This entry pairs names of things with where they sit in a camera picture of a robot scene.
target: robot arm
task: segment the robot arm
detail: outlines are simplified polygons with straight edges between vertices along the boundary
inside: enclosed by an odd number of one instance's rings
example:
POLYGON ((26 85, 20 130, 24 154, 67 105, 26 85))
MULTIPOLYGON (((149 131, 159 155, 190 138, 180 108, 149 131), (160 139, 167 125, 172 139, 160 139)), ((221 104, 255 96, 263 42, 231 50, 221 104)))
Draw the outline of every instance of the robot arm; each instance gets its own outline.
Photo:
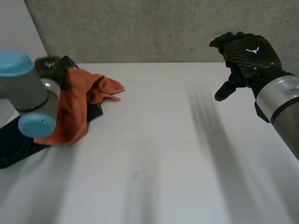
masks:
POLYGON ((299 160, 299 78, 271 67, 250 83, 258 116, 274 126, 299 160))
POLYGON ((215 99, 226 99, 236 88, 251 88, 258 116, 274 126, 299 160, 299 78, 282 70, 279 57, 262 36, 227 33, 210 47, 218 48, 231 69, 215 99))
POLYGON ((0 52, 0 97, 20 114, 22 134, 41 138, 53 133, 60 96, 59 84, 40 78, 25 53, 0 52))

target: blue cap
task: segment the blue cap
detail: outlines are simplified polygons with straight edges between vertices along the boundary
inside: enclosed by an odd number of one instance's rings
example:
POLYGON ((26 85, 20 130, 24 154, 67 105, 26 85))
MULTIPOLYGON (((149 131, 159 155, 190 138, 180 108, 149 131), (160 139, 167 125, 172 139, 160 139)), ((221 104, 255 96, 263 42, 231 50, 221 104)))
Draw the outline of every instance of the blue cap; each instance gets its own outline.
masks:
POLYGON ((32 113, 19 119, 19 130, 31 138, 43 138, 51 135, 55 129, 56 120, 49 115, 32 113))
POLYGON ((0 52, 0 77, 22 76, 33 70, 34 64, 25 53, 0 52))

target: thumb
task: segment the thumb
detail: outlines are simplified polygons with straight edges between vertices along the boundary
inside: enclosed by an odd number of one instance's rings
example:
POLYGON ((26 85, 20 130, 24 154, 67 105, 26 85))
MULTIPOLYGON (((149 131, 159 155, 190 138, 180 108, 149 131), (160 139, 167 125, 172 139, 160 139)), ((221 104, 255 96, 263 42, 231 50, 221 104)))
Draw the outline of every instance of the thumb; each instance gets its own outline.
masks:
POLYGON ((231 85, 229 81, 226 81, 222 87, 215 93, 215 100, 223 101, 235 92, 237 87, 231 85))
POLYGON ((222 87, 215 93, 215 100, 223 101, 235 92, 236 88, 246 87, 241 72, 231 63, 227 63, 227 67, 230 67, 231 74, 228 77, 222 87))

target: metal wrist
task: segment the metal wrist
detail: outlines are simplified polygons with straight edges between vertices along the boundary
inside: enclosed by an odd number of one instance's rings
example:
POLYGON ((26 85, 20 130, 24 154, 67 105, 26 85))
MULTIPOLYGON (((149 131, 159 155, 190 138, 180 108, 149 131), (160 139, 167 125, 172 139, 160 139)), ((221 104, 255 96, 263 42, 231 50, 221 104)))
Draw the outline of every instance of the metal wrist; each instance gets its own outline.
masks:
POLYGON ((58 97, 58 99, 60 98, 60 86, 57 82, 48 78, 42 78, 41 81, 48 91, 53 92, 58 97))
POLYGON ((299 78, 283 76, 266 84, 257 95, 256 103, 270 121, 278 108, 298 97, 299 78))

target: black cloth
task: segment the black cloth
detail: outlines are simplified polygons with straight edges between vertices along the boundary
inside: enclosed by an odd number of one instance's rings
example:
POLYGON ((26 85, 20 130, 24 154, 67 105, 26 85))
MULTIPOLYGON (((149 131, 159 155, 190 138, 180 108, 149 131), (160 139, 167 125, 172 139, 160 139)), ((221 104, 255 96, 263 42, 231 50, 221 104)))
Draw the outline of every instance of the black cloth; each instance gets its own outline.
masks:
MULTIPOLYGON (((64 61, 64 63, 60 63, 63 66, 65 65, 65 62, 67 62, 68 67, 78 68, 78 66, 68 56, 64 56, 61 60, 64 61)), ((48 59, 39 59, 38 63, 36 63, 36 65, 39 64, 39 71, 43 74, 42 77, 47 77, 48 74, 42 70, 43 61, 51 65, 52 62, 57 61, 57 58, 51 57, 48 59)), ((67 84, 64 81, 62 81, 61 84, 63 84, 64 87, 67 87, 67 84)), ((100 104, 87 104, 88 122, 102 114, 103 111, 100 104)), ((18 127, 19 119, 20 117, 15 118, 0 129, 0 169, 4 169, 28 156, 38 153, 44 148, 49 147, 48 145, 36 144, 34 143, 33 138, 23 135, 18 127)))

